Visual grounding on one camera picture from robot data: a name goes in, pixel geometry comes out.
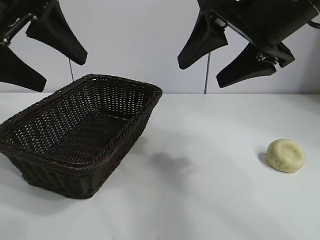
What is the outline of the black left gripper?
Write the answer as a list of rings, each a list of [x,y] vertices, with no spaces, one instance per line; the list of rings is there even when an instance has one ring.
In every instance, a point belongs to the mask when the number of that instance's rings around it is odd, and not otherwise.
[[[47,80],[24,63],[8,46],[18,32],[51,46],[78,65],[88,52],[69,27],[57,0],[2,0],[0,2],[0,82],[42,92]]]

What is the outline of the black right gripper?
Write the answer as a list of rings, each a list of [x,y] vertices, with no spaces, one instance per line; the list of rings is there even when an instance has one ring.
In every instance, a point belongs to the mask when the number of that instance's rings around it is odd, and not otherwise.
[[[217,76],[220,88],[277,72],[273,63],[258,60],[266,53],[284,68],[295,58],[283,40],[315,17],[313,0],[200,0],[192,33],[177,57],[185,70],[204,55],[228,45],[229,26],[250,43]]]

